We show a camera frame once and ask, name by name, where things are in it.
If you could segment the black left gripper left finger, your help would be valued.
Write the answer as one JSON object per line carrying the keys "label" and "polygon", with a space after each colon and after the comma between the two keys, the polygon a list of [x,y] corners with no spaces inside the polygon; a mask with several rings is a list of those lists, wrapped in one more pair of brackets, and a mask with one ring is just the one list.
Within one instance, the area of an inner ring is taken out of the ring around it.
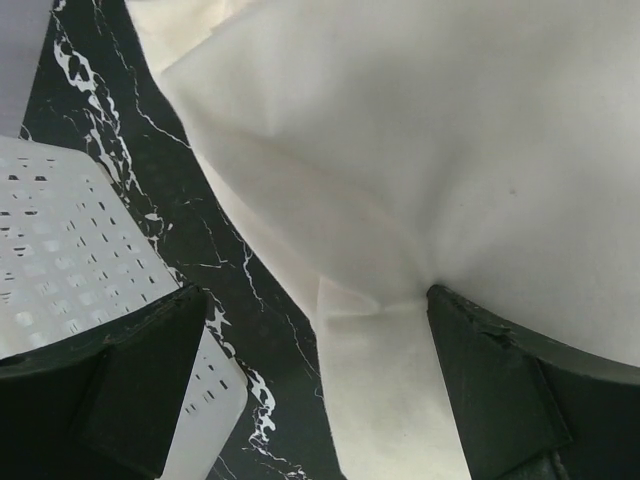
{"label": "black left gripper left finger", "polygon": [[195,285],[1,362],[4,479],[158,479],[207,299]]}

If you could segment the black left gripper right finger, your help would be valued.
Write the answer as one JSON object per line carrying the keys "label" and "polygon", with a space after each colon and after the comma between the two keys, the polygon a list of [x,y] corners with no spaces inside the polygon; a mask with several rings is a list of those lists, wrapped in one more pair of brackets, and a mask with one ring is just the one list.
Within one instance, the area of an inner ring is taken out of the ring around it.
{"label": "black left gripper right finger", "polygon": [[638,478],[638,368],[523,328],[440,285],[427,300],[472,478]]}

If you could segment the cream white t shirt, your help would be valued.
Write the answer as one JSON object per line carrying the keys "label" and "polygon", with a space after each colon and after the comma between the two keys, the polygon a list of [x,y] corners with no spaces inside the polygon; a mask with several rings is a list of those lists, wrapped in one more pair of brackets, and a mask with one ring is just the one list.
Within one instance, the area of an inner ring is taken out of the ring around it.
{"label": "cream white t shirt", "polygon": [[349,479],[466,479],[426,293],[639,362],[635,1],[131,1]]}

